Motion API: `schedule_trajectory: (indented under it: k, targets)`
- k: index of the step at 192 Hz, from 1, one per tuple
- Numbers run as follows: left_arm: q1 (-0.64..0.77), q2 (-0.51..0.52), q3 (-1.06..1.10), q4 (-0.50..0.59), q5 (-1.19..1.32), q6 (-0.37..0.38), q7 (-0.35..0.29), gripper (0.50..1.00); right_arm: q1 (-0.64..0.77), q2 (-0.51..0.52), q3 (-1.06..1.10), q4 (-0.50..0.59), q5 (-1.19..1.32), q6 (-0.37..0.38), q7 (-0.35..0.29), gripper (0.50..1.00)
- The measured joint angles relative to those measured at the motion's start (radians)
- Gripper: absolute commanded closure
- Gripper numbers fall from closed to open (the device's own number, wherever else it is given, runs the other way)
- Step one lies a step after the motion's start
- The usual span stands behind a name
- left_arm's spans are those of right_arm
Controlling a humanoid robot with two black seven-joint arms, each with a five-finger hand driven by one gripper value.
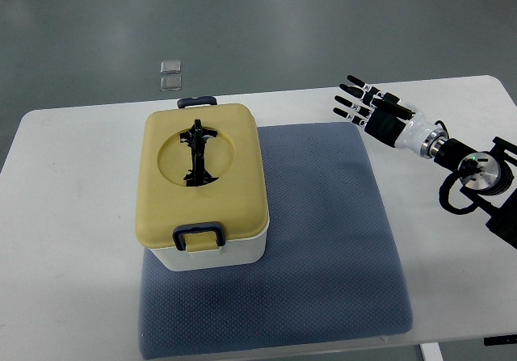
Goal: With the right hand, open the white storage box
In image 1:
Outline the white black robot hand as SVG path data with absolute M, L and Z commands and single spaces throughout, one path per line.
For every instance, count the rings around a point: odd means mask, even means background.
M 335 101 L 342 106 L 333 109 L 335 114 L 389 147 L 409 149 L 423 158 L 431 156 L 431 144 L 444 134 L 442 128 L 428 123 L 423 113 L 403 106 L 396 95 L 353 75 L 347 80 L 350 83 L 340 84 L 339 88 L 351 98 L 336 95 Z

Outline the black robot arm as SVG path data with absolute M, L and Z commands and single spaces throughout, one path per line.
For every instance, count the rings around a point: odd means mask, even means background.
M 512 192 L 499 207 L 486 197 L 501 195 L 510 189 L 515 179 L 512 168 L 516 166 L 516 145 L 496 136 L 492 149 L 476 151 L 450 138 L 441 121 L 437 124 L 440 127 L 422 143 L 422 152 L 425 158 L 451 171 L 439 188 L 440 206 L 458 216 L 480 208 L 490 216 L 486 228 L 515 247 L 516 193 Z M 471 201 L 465 208 L 457 208 L 449 201 L 455 183 L 461 184 L 460 193 Z

